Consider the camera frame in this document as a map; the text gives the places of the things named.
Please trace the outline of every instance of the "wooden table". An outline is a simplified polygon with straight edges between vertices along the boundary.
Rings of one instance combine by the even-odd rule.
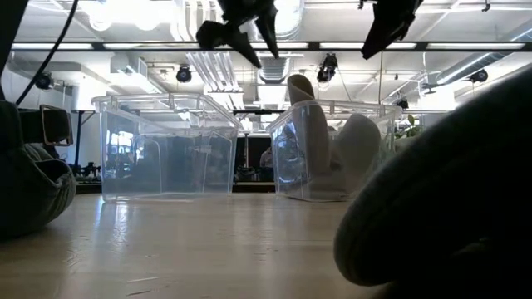
[[[347,203],[272,194],[169,203],[79,195],[39,233],[0,243],[0,297],[369,298],[333,238]]]

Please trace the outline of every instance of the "black robotic claw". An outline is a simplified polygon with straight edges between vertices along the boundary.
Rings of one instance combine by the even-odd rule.
[[[205,21],[196,33],[201,48],[212,50],[222,45],[229,45],[254,66],[260,68],[259,58],[249,43],[248,34],[239,30],[240,25],[256,17],[255,25],[268,49],[275,58],[279,57],[275,36],[277,8],[273,5],[273,0],[255,0],[252,4],[244,0],[218,0],[218,3],[224,11],[223,18],[226,23]]]
[[[402,40],[416,18],[414,13],[422,3],[423,0],[377,0],[377,4],[373,4],[375,20],[361,50],[364,59],[369,59],[391,43]]]

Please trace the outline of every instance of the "white wall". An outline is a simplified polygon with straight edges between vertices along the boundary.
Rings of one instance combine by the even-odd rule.
[[[14,73],[7,68],[2,74],[2,88],[7,100],[15,102],[26,88],[29,80],[25,76]],[[20,108],[37,109],[39,105],[52,105],[65,110],[70,110],[72,97],[65,95],[60,91],[41,91],[36,87],[27,94]],[[90,112],[83,115],[85,119]],[[72,134],[74,136],[74,145],[69,147],[56,147],[61,156],[66,156],[67,163],[74,164],[76,156],[76,133],[77,133],[77,113],[71,113]],[[80,144],[80,165],[85,166],[88,162],[101,164],[100,151],[100,116],[92,116],[81,128]]]

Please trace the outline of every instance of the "clear plastic bin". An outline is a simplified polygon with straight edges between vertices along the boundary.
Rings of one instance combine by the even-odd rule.
[[[333,100],[293,105],[268,127],[277,194],[316,202],[354,198],[393,155],[400,114],[396,106]]]
[[[203,95],[107,96],[101,112],[107,201],[190,200],[229,194],[241,127]]]

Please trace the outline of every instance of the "black cable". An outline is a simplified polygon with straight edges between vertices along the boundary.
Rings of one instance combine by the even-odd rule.
[[[41,76],[41,74],[44,71],[44,69],[48,66],[48,63],[50,63],[50,60],[52,59],[53,55],[56,53],[57,48],[63,42],[63,38],[65,38],[65,35],[67,34],[68,28],[70,27],[70,24],[72,23],[72,19],[74,19],[74,15],[76,14],[78,2],[79,2],[79,0],[74,0],[74,2],[72,3],[72,7],[71,7],[71,10],[70,10],[70,13],[68,14],[68,17],[66,18],[65,26],[63,27],[63,30],[61,31],[61,34],[57,38],[56,44],[53,45],[53,48],[50,50],[50,53],[48,53],[47,58],[42,62],[41,66],[39,67],[39,69],[35,73],[35,76],[33,76],[33,78],[30,81],[30,83],[26,86],[26,89],[22,92],[22,94],[18,98],[17,106],[19,106],[22,103],[22,101],[26,98],[27,94],[30,92],[30,90],[35,85],[35,82],[37,82],[37,79],[39,78],[39,76]]]

